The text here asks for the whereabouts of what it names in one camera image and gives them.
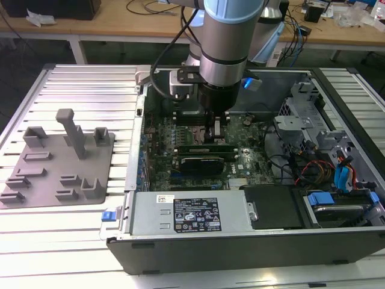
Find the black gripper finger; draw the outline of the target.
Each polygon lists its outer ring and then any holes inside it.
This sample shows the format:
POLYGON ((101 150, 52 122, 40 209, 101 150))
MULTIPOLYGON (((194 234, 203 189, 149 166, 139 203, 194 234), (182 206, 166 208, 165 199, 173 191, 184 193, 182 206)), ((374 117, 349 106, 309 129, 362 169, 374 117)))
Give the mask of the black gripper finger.
POLYGON ((229 113, 225 111, 220 116, 214 117, 214 140, 224 139, 224 130, 229 123, 229 113))
POLYGON ((205 133, 204 133, 204 140, 205 141, 213 141, 213 132, 212 127, 214 125, 214 115, 211 110, 205 111, 205 133))

